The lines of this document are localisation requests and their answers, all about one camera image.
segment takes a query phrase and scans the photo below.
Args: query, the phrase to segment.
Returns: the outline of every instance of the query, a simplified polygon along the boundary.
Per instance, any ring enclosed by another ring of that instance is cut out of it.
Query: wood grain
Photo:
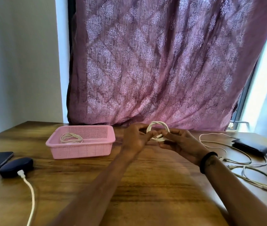
[[[0,133],[0,152],[13,151],[15,156],[12,159],[34,159],[35,170],[27,175],[34,186],[37,201],[32,225],[49,223],[120,151],[124,128],[115,127],[116,142],[109,156],[54,160],[45,142],[61,125],[26,122]],[[231,135],[267,146],[267,139],[255,133]],[[204,139],[231,142],[231,139],[217,135],[205,136]],[[229,150],[228,156],[236,160],[245,158],[232,150]],[[251,178],[267,182],[258,173],[248,171],[248,174]],[[243,183],[267,204],[267,192]],[[19,178],[0,177],[0,226],[26,225],[30,209],[31,196],[26,184]],[[231,225],[226,214],[223,204],[198,167],[150,141],[124,174],[101,225]]]

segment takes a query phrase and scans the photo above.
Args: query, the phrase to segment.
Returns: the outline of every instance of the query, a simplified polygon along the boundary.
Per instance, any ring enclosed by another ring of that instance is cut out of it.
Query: person's left hand
[[[139,154],[145,144],[154,136],[156,131],[149,131],[144,134],[149,124],[134,123],[124,130],[124,138],[121,151],[127,152],[132,156]]]

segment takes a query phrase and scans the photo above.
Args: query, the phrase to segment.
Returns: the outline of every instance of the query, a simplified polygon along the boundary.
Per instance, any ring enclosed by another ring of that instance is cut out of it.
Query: curtain
[[[76,0],[72,124],[225,130],[267,39],[267,0]]]

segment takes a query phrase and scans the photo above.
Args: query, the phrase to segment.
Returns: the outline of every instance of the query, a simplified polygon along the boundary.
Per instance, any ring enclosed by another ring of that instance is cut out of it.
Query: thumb
[[[149,131],[147,132],[144,136],[143,139],[145,140],[145,142],[147,143],[152,137],[154,137],[155,135],[158,135],[158,133],[156,131]]]
[[[164,137],[166,137],[167,139],[169,139],[169,140],[173,140],[173,141],[176,142],[176,143],[179,143],[179,142],[181,141],[181,139],[182,139],[181,136],[172,134],[172,133],[170,133],[170,132],[167,132],[166,130],[162,130],[162,135],[163,135]]]

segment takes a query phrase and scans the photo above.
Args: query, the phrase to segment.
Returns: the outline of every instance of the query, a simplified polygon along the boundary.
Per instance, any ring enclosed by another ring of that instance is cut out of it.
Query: black wallet
[[[264,156],[267,154],[267,147],[254,143],[249,140],[242,140],[242,139],[234,139],[232,140],[232,146],[243,151],[243,152],[250,152],[254,155]]]

